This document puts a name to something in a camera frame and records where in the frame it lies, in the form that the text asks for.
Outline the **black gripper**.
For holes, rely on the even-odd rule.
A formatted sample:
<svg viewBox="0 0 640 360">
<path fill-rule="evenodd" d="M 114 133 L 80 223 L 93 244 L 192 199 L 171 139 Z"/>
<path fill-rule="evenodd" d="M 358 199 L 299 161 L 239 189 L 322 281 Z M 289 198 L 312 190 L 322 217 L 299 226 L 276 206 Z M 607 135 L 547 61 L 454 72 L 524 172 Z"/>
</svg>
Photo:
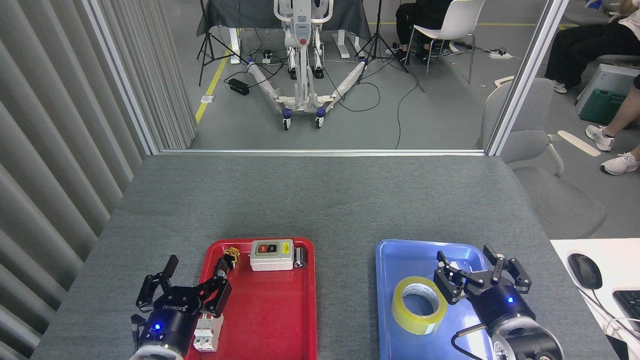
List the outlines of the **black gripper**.
<svg viewBox="0 0 640 360">
<path fill-rule="evenodd" d="M 490 283 L 498 285 L 503 271 L 506 271 L 514 286 L 498 285 L 470 297 L 470 303 L 480 323 L 486 326 L 486 331 L 494 333 L 503 322 L 518 316 L 534 320 L 535 313 L 521 296 L 528 294 L 532 282 L 519 260 L 496 253 L 488 244 L 484 245 L 482 252 L 494 266 L 493 271 L 489 272 Z M 437 251 L 436 259 L 438 267 L 434 271 L 433 282 L 450 305 L 467 297 L 466 285 L 483 287 L 480 276 L 451 266 L 443 251 Z"/>
<path fill-rule="evenodd" d="M 163 271 L 147 275 L 142 281 L 135 305 L 143 312 L 151 312 L 148 319 L 134 315 L 135 349 L 143 346 L 165 347 L 175 353 L 187 353 L 191 344 L 199 314 L 207 313 L 220 318 L 230 297 L 232 287 L 227 274 L 233 269 L 233 258 L 221 256 L 217 260 L 214 273 L 208 280 L 195 287 L 199 300 L 177 304 L 153 298 L 158 286 L 169 299 L 173 297 L 170 278 L 178 266 L 179 259 L 170 255 Z"/>
</svg>

